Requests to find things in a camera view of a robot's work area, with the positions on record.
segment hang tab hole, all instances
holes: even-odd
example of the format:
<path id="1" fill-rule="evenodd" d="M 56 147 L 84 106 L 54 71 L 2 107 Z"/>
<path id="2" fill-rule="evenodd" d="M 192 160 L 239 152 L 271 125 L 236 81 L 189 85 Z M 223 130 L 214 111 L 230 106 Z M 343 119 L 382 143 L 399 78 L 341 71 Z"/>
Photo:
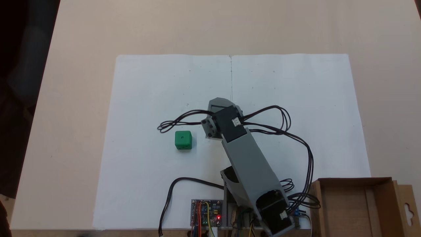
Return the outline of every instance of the hang tab hole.
<path id="1" fill-rule="evenodd" d="M 409 226 L 413 225 L 412 217 L 414 217 L 414 213 L 409 208 L 409 204 L 405 203 L 405 214 L 406 214 L 406 221 L 408 222 Z"/>

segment red wire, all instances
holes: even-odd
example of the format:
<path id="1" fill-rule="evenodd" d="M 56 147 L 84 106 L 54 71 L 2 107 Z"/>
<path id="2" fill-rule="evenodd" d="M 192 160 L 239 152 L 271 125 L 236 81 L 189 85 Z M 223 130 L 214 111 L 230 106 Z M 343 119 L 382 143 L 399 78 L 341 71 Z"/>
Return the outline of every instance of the red wire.
<path id="1" fill-rule="evenodd" d="M 200 237 L 202 235 L 202 202 L 199 202 L 199 210 L 197 210 L 199 226 L 197 230 L 197 236 Z"/>

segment yellow wire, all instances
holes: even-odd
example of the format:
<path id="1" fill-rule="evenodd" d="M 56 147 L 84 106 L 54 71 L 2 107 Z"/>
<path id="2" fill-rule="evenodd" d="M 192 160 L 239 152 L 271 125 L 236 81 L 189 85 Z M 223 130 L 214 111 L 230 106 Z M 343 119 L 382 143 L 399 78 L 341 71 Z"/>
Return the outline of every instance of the yellow wire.
<path id="1" fill-rule="evenodd" d="M 215 234 L 213 233 L 212 227 L 211 227 L 211 220 L 209 219 L 209 212 L 211 211 L 211 208 L 209 207 L 209 203 L 208 202 L 204 202 L 206 203 L 206 205 L 208 205 L 208 226 L 209 226 L 209 230 L 212 233 L 213 237 L 215 237 Z"/>
<path id="2" fill-rule="evenodd" d="M 248 233 L 248 237 L 251 236 L 251 229 L 253 228 L 253 223 L 250 225 L 250 232 Z"/>

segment white paper sheet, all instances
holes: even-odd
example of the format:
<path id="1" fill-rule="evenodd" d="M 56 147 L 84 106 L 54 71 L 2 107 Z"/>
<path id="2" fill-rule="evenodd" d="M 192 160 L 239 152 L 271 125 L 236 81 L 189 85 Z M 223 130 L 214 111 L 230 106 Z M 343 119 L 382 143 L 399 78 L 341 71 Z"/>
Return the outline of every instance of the white paper sheet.
<path id="1" fill-rule="evenodd" d="M 171 182 L 179 177 L 222 184 L 230 166 L 221 142 L 205 139 L 200 125 L 160 134 L 156 127 L 215 97 L 231 99 L 244 114 L 269 105 L 288 110 L 290 132 L 314 155 L 314 178 L 369 177 L 367 153 L 348 56 L 123 55 L 116 61 L 93 226 L 155 229 Z M 200 121 L 194 116 L 187 121 Z M 268 111 L 253 121 L 278 125 Z M 193 149 L 178 151 L 174 132 L 190 130 Z M 307 168 L 303 145 L 283 136 L 254 134 L 279 179 L 298 192 Z M 190 181 L 173 191 L 163 228 L 190 228 L 191 199 L 222 199 L 223 191 Z"/>

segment green wire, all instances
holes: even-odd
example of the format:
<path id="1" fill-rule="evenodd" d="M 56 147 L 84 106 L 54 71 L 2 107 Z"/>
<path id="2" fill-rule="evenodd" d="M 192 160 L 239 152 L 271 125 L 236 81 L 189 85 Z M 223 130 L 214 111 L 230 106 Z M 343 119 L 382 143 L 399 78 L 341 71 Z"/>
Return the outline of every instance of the green wire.
<path id="1" fill-rule="evenodd" d="M 209 207 L 209 203 L 208 202 L 204 202 L 206 203 L 206 205 L 208 206 L 208 226 L 209 226 L 209 230 L 212 233 L 212 236 L 215 237 L 215 234 L 213 233 L 212 227 L 211 227 L 211 220 L 209 219 L 209 212 L 211 211 L 211 208 Z"/>

